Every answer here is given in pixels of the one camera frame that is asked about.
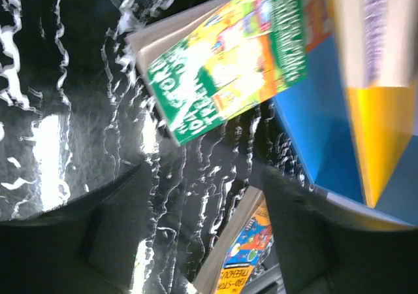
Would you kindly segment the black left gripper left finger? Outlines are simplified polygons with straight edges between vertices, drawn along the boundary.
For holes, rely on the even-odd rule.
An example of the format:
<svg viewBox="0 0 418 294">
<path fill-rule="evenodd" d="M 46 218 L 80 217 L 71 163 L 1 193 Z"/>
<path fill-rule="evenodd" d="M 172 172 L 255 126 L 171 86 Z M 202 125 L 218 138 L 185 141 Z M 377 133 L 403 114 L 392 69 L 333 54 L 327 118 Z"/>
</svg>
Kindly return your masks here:
<svg viewBox="0 0 418 294">
<path fill-rule="evenodd" d="M 64 206 L 2 222 L 1 292 L 127 293 L 151 183 L 141 163 Z"/>
</svg>

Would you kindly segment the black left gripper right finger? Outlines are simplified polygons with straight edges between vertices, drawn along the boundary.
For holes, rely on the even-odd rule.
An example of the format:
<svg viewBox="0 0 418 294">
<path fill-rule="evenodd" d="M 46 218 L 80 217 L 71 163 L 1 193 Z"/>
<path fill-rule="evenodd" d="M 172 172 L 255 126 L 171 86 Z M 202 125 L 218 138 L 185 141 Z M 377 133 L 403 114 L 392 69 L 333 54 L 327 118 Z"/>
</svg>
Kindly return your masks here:
<svg viewBox="0 0 418 294">
<path fill-rule="evenodd" d="M 346 209 L 275 168 L 261 175 L 287 293 L 416 293 L 417 228 Z"/>
</svg>

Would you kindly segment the yellow 130-storey treehouse book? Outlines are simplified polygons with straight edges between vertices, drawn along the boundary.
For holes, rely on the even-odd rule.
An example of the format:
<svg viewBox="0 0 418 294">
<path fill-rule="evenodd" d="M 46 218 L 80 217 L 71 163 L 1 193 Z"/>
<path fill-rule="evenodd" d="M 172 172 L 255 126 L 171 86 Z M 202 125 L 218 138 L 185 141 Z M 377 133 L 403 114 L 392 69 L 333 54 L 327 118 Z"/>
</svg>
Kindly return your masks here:
<svg viewBox="0 0 418 294">
<path fill-rule="evenodd" d="M 199 293 L 240 293 L 272 238 L 265 196 L 250 186 L 193 282 Z"/>
</svg>

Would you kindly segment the dark green book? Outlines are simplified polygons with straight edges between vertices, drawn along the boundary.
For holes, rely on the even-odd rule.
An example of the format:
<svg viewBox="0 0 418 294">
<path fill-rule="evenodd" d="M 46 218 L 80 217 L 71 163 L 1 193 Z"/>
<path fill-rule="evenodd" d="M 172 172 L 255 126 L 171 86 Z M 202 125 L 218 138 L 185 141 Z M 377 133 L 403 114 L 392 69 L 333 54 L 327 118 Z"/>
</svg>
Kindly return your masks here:
<svg viewBox="0 0 418 294">
<path fill-rule="evenodd" d="M 211 0 L 127 37 L 183 145 L 307 73 L 302 0 Z"/>
</svg>

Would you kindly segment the purple treehouse book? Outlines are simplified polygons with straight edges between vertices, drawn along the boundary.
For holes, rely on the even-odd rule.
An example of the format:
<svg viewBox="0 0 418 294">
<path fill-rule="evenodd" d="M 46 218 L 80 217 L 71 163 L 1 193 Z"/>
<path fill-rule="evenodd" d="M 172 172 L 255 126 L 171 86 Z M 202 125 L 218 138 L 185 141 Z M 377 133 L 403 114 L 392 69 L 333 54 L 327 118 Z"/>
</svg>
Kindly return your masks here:
<svg viewBox="0 0 418 294">
<path fill-rule="evenodd" d="M 417 0 L 332 0 L 349 88 L 408 87 L 415 76 Z"/>
</svg>

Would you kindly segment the orange cartoon book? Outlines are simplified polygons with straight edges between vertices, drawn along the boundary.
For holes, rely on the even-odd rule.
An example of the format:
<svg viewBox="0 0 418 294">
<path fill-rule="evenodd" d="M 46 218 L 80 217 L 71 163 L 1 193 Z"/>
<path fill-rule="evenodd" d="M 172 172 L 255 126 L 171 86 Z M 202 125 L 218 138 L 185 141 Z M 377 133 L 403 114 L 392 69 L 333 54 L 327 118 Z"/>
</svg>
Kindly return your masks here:
<svg viewBox="0 0 418 294">
<path fill-rule="evenodd" d="M 309 54 L 331 34 L 326 0 L 302 0 L 304 23 L 304 54 Z"/>
</svg>

